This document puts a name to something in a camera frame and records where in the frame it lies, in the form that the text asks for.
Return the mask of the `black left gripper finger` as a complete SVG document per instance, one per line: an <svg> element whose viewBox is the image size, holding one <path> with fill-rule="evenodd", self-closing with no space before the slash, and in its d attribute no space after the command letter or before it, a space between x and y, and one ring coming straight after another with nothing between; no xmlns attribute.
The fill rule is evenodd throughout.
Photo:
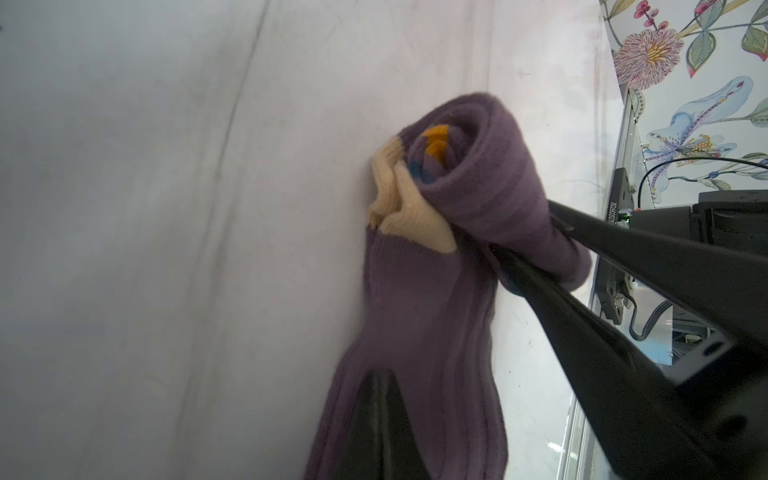
<svg viewBox="0 0 768 480"><path fill-rule="evenodd" d="M392 371L374 370L364 379L332 477L347 480L430 477Z"/></svg>

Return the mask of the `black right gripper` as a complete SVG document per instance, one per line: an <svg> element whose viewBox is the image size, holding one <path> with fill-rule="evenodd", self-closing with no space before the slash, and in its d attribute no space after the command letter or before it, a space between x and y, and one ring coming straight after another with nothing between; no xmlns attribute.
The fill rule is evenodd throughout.
<svg viewBox="0 0 768 480"><path fill-rule="evenodd" d="M614 478L766 478L767 258L618 227L554 201L549 210L572 239L727 334L661 369L548 274L493 248Z"/></svg>

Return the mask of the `purple sock with beige toe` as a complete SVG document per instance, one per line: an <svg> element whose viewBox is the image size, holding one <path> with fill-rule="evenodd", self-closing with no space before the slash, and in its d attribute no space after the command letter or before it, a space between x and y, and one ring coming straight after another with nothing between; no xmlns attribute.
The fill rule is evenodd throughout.
<svg viewBox="0 0 768 480"><path fill-rule="evenodd" d="M372 158L365 320L334 374L305 475L334 479L358 390L390 370L432 479L500 479L508 461L493 379L491 323L512 281L503 247L568 291L588 278L588 250L552 221L522 133L487 93L455 98Z"/></svg>

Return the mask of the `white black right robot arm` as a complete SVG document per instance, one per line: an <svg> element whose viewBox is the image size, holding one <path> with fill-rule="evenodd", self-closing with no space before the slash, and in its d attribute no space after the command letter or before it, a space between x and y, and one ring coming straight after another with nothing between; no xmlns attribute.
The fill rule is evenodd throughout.
<svg viewBox="0 0 768 480"><path fill-rule="evenodd" d="M689 312L711 335L669 369L512 251L493 252L537 315L620 479L767 475L767 194L700 195L625 227L558 203L572 239Z"/></svg>

